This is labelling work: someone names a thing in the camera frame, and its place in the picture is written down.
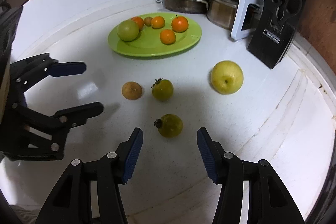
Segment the brown kiwi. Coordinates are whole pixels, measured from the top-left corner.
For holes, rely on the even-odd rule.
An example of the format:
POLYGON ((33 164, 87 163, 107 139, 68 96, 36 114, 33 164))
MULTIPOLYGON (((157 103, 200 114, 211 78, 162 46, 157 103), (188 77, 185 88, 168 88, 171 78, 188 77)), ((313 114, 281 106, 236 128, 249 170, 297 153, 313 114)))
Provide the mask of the brown kiwi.
POLYGON ((128 100, 137 100, 142 96, 142 87, 136 82, 129 81, 123 84, 121 92, 123 97, 128 100))
POLYGON ((143 22, 144 22, 144 24, 146 25, 146 26, 151 26, 151 21, 153 20, 153 18, 152 17, 150 17, 150 16, 147 16, 144 20, 143 20, 143 22))

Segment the green tomato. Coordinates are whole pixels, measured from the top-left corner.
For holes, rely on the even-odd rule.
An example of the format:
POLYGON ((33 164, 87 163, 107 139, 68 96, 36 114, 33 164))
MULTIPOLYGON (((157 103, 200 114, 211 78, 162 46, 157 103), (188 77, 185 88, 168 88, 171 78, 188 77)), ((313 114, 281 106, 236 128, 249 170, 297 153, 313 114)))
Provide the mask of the green tomato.
POLYGON ((183 121, 175 114, 165 114, 154 121, 158 132, 165 138, 174 138, 183 130, 183 121))
POLYGON ((151 86, 151 93, 156 100, 165 102, 173 96, 174 87, 167 79, 156 79, 151 86))

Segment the green apple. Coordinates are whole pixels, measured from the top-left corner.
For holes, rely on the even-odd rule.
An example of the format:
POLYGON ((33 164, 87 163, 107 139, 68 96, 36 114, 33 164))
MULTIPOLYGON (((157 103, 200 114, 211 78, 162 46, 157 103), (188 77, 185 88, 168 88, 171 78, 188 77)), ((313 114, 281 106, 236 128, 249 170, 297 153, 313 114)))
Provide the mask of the green apple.
POLYGON ((132 20, 125 20, 117 26, 117 35, 124 42, 131 42, 137 38, 139 26, 132 20))

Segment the large orange mandarin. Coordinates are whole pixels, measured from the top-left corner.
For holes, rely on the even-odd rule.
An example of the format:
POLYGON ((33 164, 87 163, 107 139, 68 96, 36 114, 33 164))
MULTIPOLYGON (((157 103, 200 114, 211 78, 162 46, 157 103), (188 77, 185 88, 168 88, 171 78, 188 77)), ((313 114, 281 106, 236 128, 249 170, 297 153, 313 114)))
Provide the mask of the large orange mandarin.
POLYGON ((144 21, 143 21, 143 19, 141 17, 134 16, 134 17, 131 18, 131 20, 137 23, 138 28, 139 28, 140 31, 143 29, 143 26, 145 24, 144 24, 144 21))

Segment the yellow pear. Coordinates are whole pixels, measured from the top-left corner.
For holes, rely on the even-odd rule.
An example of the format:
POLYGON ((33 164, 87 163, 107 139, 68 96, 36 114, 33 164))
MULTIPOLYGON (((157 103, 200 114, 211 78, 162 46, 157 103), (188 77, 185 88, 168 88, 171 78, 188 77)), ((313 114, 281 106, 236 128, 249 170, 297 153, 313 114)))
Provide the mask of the yellow pear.
POLYGON ((238 64, 224 60, 213 67, 210 80, 218 93, 228 95, 236 93, 242 87, 244 75, 238 64))

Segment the small orange mandarin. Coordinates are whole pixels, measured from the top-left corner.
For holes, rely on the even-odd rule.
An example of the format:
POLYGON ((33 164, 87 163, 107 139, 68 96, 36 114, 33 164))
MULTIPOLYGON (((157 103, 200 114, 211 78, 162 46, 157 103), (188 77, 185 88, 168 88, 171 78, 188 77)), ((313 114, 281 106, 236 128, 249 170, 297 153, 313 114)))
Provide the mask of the small orange mandarin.
POLYGON ((173 30, 165 29, 159 34, 160 41, 165 45, 174 44, 176 41, 176 35, 173 30))

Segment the small orange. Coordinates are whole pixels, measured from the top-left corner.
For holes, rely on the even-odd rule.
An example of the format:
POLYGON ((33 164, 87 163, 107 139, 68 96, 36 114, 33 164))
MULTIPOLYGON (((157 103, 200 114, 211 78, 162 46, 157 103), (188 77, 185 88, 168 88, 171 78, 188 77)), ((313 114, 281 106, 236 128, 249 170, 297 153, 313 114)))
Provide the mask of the small orange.
POLYGON ((162 16, 155 16, 150 24, 153 29, 160 29, 165 26, 165 19, 162 16))

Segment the orange with stem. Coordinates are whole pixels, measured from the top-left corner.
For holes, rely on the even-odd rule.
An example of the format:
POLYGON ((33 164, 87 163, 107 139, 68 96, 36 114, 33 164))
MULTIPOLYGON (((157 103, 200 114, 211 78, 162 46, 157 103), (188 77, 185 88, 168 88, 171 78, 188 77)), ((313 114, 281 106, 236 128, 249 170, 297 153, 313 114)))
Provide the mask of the orange with stem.
POLYGON ((174 32, 185 32, 189 28, 189 22, 184 16, 175 16, 171 21, 171 29, 174 32))

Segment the green plastic plate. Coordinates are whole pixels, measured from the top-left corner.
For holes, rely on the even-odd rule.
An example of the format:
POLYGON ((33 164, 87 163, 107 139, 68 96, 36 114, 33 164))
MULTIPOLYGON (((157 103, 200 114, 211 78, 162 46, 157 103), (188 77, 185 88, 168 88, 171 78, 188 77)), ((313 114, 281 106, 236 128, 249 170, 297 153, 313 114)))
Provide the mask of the green plastic plate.
POLYGON ((189 18, 187 21, 189 28, 185 32, 177 33, 176 41, 171 45, 161 42, 160 29, 147 26, 144 26, 139 36, 131 42, 122 41, 115 27, 108 35, 108 45, 112 51, 130 57, 158 57, 183 52, 195 46, 202 36, 201 26, 193 19, 189 18))

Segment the wooden cutting board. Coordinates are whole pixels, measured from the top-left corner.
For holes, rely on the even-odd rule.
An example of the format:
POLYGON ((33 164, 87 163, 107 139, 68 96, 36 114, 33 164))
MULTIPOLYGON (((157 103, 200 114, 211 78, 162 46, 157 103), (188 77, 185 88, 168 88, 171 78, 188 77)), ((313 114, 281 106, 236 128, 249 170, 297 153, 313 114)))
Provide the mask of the wooden cutting board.
POLYGON ((298 30, 335 71, 335 0, 306 0, 298 30))

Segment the steel pot under rack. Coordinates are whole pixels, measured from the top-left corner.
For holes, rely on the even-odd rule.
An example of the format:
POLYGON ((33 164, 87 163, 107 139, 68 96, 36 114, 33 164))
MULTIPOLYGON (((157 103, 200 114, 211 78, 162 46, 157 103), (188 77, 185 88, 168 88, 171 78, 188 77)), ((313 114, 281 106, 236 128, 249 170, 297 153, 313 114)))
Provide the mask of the steel pot under rack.
POLYGON ((231 30, 237 8, 238 2, 233 0, 210 0, 207 19, 219 27, 231 30))

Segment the black knife block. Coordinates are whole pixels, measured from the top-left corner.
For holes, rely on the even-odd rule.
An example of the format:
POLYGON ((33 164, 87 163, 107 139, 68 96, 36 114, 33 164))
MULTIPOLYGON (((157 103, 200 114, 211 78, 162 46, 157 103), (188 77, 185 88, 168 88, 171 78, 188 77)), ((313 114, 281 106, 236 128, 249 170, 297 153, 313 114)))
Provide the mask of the black knife block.
POLYGON ((273 69, 285 56, 297 32, 306 0, 264 0, 259 25, 247 50, 273 69))

